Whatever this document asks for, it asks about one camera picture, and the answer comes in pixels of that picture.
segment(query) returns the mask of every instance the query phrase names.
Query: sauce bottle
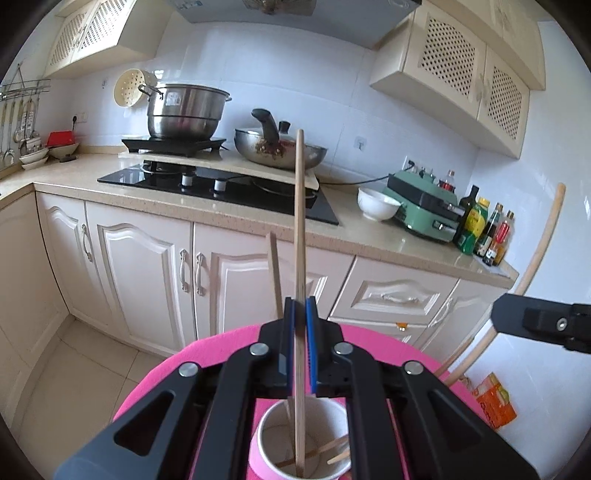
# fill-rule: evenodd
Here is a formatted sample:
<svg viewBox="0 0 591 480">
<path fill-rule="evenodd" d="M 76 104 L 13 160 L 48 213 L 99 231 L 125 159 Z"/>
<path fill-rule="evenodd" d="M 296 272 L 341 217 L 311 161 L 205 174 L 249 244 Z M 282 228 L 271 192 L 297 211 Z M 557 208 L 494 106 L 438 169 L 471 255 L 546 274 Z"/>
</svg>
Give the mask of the sauce bottle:
<svg viewBox="0 0 591 480">
<path fill-rule="evenodd" d="M 476 246 L 474 247 L 474 253 L 479 257 L 484 257 L 486 255 L 486 251 L 492 243 L 492 238 L 495 236 L 496 227 L 499 225 L 502 217 L 503 205 L 501 203 L 497 203 L 495 211 L 492 212 L 486 227 L 484 227 L 484 230 L 478 238 Z"/>
<path fill-rule="evenodd" d="M 478 203 L 472 207 L 472 210 L 470 210 L 468 218 L 466 219 L 466 224 L 464 225 L 464 230 L 457 243 L 457 247 L 462 253 L 466 255 L 472 254 L 476 241 L 482 235 L 482 231 L 486 226 L 486 221 L 488 220 L 488 207 L 490 204 L 490 200 L 480 197 Z"/>
<path fill-rule="evenodd" d="M 476 204 L 476 195 L 478 195 L 478 190 L 480 190 L 480 188 L 478 188 L 476 185 L 472 185 L 472 191 L 470 192 L 470 195 L 460 199 L 459 205 L 464 209 L 464 215 L 458 223 L 456 234 L 453 236 L 453 242 L 456 245 L 460 240 L 460 235 L 464 231 L 464 226 L 466 224 L 466 220 L 468 219 L 468 215 L 470 214 L 470 210 L 472 210 L 472 207 L 474 207 Z"/>
<path fill-rule="evenodd" d="M 495 237 L 491 242 L 490 247 L 486 251 L 486 254 L 482 261 L 489 266 L 498 265 L 500 260 L 497 257 L 502 258 L 505 255 L 505 248 L 503 244 L 508 240 L 509 233 L 513 226 L 513 212 L 509 211 L 507 216 L 503 218 L 503 222 L 499 225 L 496 230 Z"/>
</svg>

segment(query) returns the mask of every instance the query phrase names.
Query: wall outlet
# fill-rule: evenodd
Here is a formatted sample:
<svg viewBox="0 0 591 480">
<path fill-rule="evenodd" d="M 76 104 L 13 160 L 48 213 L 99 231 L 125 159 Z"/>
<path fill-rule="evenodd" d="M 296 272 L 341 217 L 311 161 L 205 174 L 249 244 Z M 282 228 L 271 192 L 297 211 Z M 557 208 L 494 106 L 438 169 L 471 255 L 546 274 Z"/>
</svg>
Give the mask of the wall outlet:
<svg viewBox="0 0 591 480">
<path fill-rule="evenodd" d="M 88 121 L 88 113 L 87 112 L 77 112 L 76 115 L 76 123 L 77 124 L 85 124 Z"/>
</svg>

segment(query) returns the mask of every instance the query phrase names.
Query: stainless steel pot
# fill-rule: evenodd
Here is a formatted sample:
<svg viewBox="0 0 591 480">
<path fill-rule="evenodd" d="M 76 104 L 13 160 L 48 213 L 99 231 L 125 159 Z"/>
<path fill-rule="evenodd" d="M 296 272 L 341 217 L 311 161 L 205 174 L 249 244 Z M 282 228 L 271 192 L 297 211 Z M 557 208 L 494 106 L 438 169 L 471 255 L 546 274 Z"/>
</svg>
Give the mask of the stainless steel pot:
<svg viewBox="0 0 591 480">
<path fill-rule="evenodd" d="M 150 97 L 148 131 L 153 137 L 209 140 L 222 118 L 228 92 L 202 85 L 160 83 L 138 86 Z"/>
<path fill-rule="evenodd" d="M 296 167 L 296 141 L 289 136 L 289 122 L 280 122 L 279 130 L 271 113 L 264 109 L 254 109 L 252 116 L 261 122 L 262 128 L 237 128 L 234 144 L 238 153 L 247 160 L 269 167 L 293 170 Z M 304 149 L 306 170 L 319 165 L 328 150 L 316 145 Z"/>
</svg>

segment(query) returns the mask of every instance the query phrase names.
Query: wooden board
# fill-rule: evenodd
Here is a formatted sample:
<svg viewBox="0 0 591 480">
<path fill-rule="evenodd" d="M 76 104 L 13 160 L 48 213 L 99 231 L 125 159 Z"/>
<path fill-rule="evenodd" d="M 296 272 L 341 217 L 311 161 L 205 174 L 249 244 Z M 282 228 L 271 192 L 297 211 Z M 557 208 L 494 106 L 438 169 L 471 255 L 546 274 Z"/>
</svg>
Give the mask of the wooden board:
<svg viewBox="0 0 591 480">
<path fill-rule="evenodd" d="M 279 168 L 267 167 L 266 165 L 259 165 L 245 159 L 242 155 L 231 150 L 220 150 L 219 152 L 200 152 L 198 157 L 180 157 L 178 155 L 165 155 L 157 153 L 130 153 L 121 152 L 119 158 L 137 158 L 138 162 L 160 161 L 166 163 L 174 163 L 178 165 L 186 165 L 189 167 L 203 167 L 212 168 L 214 170 L 228 171 L 231 173 L 238 173 L 241 175 L 248 175 L 260 179 L 268 179 L 288 183 L 290 185 L 296 184 L 295 172 L 288 170 L 280 170 Z M 318 190 L 320 184 L 314 170 L 306 170 L 304 176 L 304 185 L 307 189 Z"/>
</svg>

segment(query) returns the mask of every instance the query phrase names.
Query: orange bag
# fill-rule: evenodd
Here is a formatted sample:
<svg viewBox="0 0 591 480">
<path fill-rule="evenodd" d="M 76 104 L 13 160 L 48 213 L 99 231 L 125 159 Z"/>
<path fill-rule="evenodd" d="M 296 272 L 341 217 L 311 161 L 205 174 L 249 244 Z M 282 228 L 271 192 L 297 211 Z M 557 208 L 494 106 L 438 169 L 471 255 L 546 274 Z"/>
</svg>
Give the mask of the orange bag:
<svg viewBox="0 0 591 480">
<path fill-rule="evenodd" d="M 488 375 L 472 391 L 472 395 L 476 397 L 476 401 L 495 430 L 517 418 L 517 413 L 509 400 L 509 392 L 503 388 L 494 373 Z"/>
</svg>

